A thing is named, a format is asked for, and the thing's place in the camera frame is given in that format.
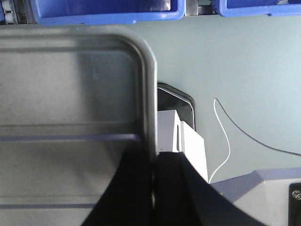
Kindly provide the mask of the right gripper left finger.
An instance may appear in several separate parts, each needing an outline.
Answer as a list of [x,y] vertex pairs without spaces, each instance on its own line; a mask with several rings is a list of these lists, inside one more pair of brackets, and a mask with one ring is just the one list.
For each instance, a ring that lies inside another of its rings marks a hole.
[[152,175],[146,152],[124,152],[113,179],[83,226],[150,226]]

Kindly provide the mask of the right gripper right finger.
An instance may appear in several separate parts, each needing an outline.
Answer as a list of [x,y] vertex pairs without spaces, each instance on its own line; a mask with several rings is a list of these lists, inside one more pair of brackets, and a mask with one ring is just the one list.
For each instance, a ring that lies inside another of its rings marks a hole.
[[156,226],[261,226],[231,204],[193,168],[183,153],[161,152],[155,174]]

